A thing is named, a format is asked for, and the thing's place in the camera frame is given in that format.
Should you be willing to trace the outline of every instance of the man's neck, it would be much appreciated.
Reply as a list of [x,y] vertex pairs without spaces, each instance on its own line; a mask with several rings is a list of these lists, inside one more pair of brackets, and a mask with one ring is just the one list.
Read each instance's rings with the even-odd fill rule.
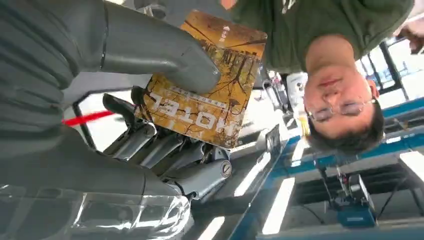
[[340,35],[316,38],[307,50],[305,61],[308,74],[329,65],[356,67],[352,45]]

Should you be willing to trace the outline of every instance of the book cover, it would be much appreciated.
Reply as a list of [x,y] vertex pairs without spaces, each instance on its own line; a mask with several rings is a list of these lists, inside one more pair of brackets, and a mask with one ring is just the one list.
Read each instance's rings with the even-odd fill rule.
[[143,95],[145,106],[137,109],[136,116],[151,116],[147,120],[161,127],[233,148],[267,35],[199,11],[192,11],[181,28],[199,40],[221,72],[221,79],[212,91],[197,95],[154,74]]

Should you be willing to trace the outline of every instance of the green t-shirt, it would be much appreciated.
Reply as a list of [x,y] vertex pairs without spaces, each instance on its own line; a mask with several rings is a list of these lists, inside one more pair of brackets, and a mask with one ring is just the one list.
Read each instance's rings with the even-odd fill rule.
[[359,59],[408,17],[414,0],[238,0],[236,23],[268,34],[264,62],[281,73],[306,71],[305,56],[320,36],[342,35]]

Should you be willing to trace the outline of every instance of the person's hand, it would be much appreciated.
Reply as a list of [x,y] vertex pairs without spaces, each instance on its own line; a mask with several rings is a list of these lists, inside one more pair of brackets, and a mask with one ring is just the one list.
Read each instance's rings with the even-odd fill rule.
[[408,22],[400,32],[395,32],[395,34],[409,40],[411,54],[422,53],[424,49],[424,17]]

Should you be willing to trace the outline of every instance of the yellow book cover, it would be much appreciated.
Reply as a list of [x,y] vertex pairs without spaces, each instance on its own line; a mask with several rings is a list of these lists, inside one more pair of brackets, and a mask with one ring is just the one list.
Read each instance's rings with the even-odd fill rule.
[[181,28],[199,40],[221,72],[221,79],[211,92],[197,95],[173,85],[163,75],[154,74],[143,96],[145,107],[138,109],[136,116],[151,116],[155,125],[212,145],[233,148],[267,35],[199,11],[192,11]]

